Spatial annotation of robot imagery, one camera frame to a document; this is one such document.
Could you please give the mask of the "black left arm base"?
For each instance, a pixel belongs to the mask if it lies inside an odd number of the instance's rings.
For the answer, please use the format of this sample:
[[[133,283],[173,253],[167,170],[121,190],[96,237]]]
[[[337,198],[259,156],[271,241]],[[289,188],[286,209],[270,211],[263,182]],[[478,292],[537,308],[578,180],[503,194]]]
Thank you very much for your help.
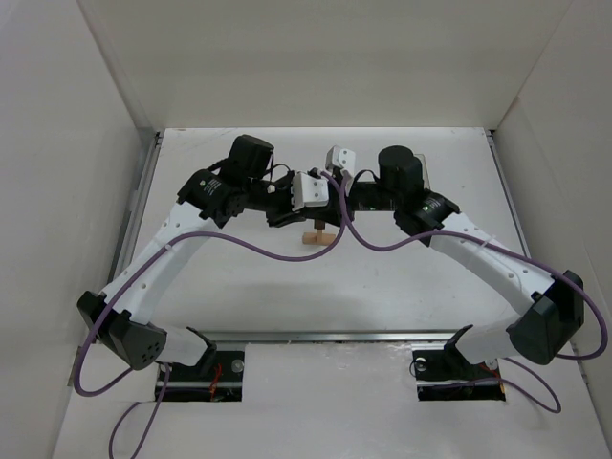
[[[239,403],[243,399],[245,352],[217,351],[203,370],[173,364],[162,397],[169,403]]]

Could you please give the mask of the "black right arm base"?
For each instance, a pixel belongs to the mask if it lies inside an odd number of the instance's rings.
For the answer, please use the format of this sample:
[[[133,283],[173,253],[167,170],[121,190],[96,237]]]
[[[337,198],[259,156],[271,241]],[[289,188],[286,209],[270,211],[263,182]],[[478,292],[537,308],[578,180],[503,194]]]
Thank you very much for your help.
[[[421,402],[505,402],[500,374],[484,362],[469,363],[456,344],[472,325],[456,332],[441,348],[412,351],[409,371],[417,382]]]

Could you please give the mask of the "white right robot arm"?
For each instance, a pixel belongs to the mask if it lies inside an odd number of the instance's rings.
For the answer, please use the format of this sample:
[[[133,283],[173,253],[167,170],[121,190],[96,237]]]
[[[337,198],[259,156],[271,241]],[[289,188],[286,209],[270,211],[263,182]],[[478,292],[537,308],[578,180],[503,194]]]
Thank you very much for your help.
[[[580,277],[548,273],[480,230],[449,198],[426,187],[423,165],[409,148],[387,147],[378,162],[378,178],[347,182],[348,210],[392,211],[405,234],[421,235],[426,247],[462,265],[514,310],[508,319],[464,326],[446,351],[470,364],[513,356],[550,363],[584,322]]]

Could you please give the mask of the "clear plastic box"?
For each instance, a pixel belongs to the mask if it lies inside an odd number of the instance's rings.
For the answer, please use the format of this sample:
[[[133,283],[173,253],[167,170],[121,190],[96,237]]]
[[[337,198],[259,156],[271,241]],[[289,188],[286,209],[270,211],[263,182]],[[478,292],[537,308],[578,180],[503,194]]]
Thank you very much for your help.
[[[424,181],[424,187],[430,188],[429,177],[428,177],[428,172],[427,172],[427,167],[426,167],[426,157],[423,154],[417,154],[417,153],[415,153],[414,156],[420,161],[422,165],[422,177]]]

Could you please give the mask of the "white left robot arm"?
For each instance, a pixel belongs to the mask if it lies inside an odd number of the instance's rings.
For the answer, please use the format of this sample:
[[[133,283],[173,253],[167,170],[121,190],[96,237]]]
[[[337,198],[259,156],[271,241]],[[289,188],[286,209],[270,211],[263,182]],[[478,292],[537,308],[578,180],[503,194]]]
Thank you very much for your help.
[[[135,371],[154,362],[200,365],[212,351],[211,342],[195,331],[164,329],[152,317],[165,291],[207,241],[224,240],[273,258],[223,232],[245,210],[263,213],[272,228],[305,220],[342,224],[336,166],[289,170],[273,180],[273,153],[270,143],[240,135],[226,158],[188,178],[160,228],[123,273],[77,301],[89,343],[101,342]]]

